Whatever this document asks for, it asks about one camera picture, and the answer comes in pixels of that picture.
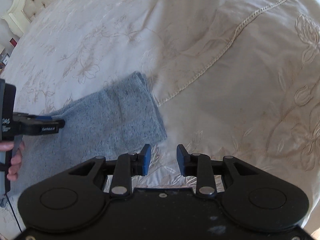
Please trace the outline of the person's left hand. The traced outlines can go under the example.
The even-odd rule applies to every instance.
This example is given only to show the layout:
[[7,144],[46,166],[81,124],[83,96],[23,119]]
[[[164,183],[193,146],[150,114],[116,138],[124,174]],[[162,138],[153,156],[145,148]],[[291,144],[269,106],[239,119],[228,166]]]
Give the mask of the person's left hand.
[[[14,148],[14,143],[11,141],[1,142],[1,151],[9,151]],[[7,179],[9,181],[16,181],[18,179],[18,172],[22,166],[22,151],[25,149],[25,144],[23,141],[20,142],[20,145],[16,151],[16,154],[11,159],[11,167],[8,170]]]

